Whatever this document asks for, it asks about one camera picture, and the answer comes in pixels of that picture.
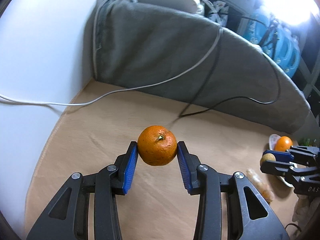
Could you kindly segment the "gloved hand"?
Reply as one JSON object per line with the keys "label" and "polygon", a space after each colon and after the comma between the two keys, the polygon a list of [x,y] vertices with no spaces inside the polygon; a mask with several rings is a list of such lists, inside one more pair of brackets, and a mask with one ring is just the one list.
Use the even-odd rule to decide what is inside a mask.
{"label": "gloved hand", "polygon": [[298,194],[297,197],[292,221],[298,224],[307,224],[319,205],[319,197],[308,197],[301,194]]}

